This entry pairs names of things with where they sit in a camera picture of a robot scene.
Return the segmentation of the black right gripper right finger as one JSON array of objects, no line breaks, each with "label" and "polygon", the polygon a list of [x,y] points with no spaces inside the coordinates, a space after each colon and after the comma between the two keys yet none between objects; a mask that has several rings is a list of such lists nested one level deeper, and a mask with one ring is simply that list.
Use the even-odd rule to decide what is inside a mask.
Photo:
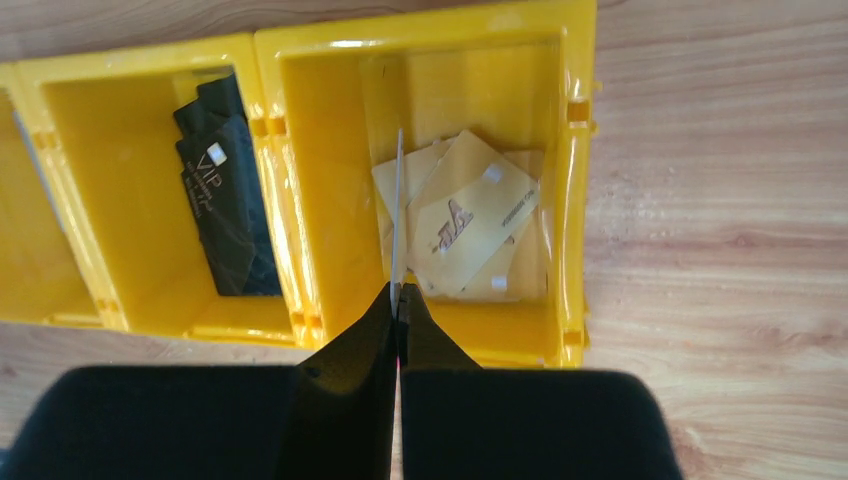
[{"label": "black right gripper right finger", "polygon": [[408,479],[679,479],[661,409],[620,371],[484,368],[400,295]]}]

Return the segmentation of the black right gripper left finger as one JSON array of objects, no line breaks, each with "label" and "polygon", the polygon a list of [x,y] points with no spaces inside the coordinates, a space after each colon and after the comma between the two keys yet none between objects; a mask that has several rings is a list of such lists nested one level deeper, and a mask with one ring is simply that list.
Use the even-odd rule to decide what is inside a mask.
[{"label": "black right gripper left finger", "polygon": [[394,299],[296,365],[100,365],[42,396],[5,479],[385,479]]}]

